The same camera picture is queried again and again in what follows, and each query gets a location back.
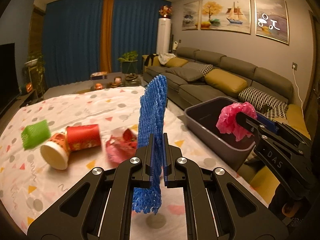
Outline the blue foam net sleeve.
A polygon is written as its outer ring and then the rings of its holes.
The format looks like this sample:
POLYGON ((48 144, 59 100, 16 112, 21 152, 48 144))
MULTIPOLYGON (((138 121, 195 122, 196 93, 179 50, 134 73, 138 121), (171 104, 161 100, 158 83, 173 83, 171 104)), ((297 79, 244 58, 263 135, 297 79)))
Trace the blue foam net sleeve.
POLYGON ((157 75, 147 85, 144 95, 140 97, 140 116, 138 123, 137 147, 148 146, 149 137, 153 135, 154 150, 151 157, 151 187, 135 188, 133 192, 133 211, 144 214, 156 214, 162 204, 160 176, 163 166, 163 126, 167 104, 167 78, 157 75))

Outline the dark grey trash bin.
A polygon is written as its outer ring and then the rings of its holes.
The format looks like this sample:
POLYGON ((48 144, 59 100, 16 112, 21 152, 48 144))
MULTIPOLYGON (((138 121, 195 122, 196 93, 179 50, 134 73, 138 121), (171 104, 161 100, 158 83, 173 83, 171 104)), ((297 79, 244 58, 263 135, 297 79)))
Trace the dark grey trash bin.
POLYGON ((253 137, 237 142, 233 134, 222 134, 216 127, 221 110, 235 101, 217 97, 184 110, 187 127, 229 167, 237 171, 253 149, 253 137))

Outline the black television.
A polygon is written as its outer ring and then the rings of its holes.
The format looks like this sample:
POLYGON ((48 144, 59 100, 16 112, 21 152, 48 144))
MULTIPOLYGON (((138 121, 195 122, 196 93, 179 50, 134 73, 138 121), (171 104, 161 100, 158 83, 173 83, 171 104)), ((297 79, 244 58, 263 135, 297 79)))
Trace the black television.
POLYGON ((1 75, 1 112, 9 105, 19 94, 19 86, 15 65, 15 44, 0 45, 0 75, 1 75))

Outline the red crumpled wrapper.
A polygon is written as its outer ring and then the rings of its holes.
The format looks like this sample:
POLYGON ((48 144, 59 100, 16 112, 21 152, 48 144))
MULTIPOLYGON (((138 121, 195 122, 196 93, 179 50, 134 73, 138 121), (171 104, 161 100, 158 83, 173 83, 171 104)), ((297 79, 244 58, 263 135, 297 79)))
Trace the red crumpled wrapper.
POLYGON ((131 129, 116 129, 106 142, 106 155, 113 166, 135 156, 137 149, 137 136, 131 129))

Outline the grey sectional sofa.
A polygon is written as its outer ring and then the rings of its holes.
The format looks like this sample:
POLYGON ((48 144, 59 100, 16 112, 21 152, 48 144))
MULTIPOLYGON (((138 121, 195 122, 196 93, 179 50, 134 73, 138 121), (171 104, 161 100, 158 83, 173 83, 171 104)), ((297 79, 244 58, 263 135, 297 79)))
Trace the grey sectional sofa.
POLYGON ((181 109, 220 97, 249 102, 271 120, 284 122, 309 137, 301 107, 294 104, 294 88, 288 79, 226 55, 178 48, 176 57, 162 64, 159 55, 142 57, 143 78, 150 82, 166 76, 168 98, 181 109))

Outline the houndstooth pillow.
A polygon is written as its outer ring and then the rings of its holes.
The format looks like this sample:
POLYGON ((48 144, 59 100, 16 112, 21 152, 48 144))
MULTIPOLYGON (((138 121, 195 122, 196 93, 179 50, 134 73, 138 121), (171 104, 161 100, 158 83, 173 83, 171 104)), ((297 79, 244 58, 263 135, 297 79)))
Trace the houndstooth pillow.
POLYGON ((241 91, 238 99, 241 102, 249 102, 256 111, 269 119, 286 119, 288 104, 254 87, 247 87, 241 91))

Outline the right painting with glare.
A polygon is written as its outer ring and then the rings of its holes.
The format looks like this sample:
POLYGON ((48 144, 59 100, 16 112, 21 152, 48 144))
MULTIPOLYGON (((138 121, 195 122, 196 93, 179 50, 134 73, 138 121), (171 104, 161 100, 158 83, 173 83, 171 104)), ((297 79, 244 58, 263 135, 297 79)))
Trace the right painting with glare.
POLYGON ((289 45, 289 18, 285 0, 254 0, 255 34, 289 45))

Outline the sailboat tree painting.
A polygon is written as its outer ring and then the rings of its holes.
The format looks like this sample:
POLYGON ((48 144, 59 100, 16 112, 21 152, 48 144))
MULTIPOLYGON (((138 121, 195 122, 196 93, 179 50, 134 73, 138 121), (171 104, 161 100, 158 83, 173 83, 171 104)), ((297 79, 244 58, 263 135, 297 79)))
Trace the sailboat tree painting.
POLYGON ((202 0, 201 30, 251 33, 251 0, 202 0))

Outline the blue curtain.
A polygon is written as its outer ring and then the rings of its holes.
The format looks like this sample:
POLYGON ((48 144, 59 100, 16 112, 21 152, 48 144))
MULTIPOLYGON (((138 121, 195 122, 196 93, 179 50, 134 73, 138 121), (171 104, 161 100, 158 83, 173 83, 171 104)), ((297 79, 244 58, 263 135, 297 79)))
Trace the blue curtain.
MULTIPOLYGON (((156 51, 159 10, 166 0, 114 0, 112 17, 112 72, 120 71, 118 58, 137 51, 156 51)), ((86 81, 100 70, 100 28, 103 0, 58 0, 49 3, 44 17, 42 52, 48 87, 86 81)))

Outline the white standing air conditioner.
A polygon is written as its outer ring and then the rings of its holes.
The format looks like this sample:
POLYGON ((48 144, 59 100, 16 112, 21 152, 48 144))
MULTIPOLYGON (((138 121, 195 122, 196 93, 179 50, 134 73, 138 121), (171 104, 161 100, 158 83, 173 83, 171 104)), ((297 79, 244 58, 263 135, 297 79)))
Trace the white standing air conditioner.
POLYGON ((171 19, 158 19, 157 46, 156 53, 168 53, 170 45, 171 19))

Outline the cream red paper bowl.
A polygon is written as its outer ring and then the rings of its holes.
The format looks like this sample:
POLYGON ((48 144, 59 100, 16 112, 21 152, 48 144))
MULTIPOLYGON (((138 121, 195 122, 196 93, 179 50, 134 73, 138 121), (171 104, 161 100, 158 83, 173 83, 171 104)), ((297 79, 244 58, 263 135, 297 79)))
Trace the cream red paper bowl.
POLYGON ((65 170, 68 167, 70 150, 64 133, 55 133, 40 147, 43 159, 54 169, 65 170))

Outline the flower decoration on conditioner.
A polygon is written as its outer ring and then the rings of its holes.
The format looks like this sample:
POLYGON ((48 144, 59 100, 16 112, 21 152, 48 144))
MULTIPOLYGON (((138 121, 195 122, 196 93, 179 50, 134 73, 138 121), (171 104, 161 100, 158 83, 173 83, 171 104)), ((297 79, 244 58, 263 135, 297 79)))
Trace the flower decoration on conditioner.
POLYGON ((159 10, 161 18, 171 18, 172 16, 172 7, 168 5, 161 6, 159 10))

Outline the orange curtain strip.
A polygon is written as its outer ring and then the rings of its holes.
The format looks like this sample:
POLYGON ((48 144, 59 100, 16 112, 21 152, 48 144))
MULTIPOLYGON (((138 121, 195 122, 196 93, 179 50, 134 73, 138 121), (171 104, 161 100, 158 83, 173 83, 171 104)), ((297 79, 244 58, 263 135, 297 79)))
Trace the orange curtain strip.
POLYGON ((100 28, 100 70, 112 72, 112 17, 114 0, 103 0, 100 28))

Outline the green foam net sleeve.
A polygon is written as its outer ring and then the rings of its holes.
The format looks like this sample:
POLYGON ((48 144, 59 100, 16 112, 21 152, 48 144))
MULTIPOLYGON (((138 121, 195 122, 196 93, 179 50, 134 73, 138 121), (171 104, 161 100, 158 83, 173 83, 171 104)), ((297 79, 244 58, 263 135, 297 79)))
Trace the green foam net sleeve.
POLYGON ((25 150, 35 148, 50 137, 51 132, 46 119, 26 126, 21 133, 22 144, 25 150))

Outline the red paper cup lying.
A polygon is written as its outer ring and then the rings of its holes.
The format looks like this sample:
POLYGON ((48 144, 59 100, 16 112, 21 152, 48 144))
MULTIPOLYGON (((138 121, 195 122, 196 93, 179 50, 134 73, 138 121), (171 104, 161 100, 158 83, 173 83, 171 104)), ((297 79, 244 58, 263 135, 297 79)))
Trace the red paper cup lying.
POLYGON ((71 151, 101 146, 99 125, 68 126, 66 140, 71 151))

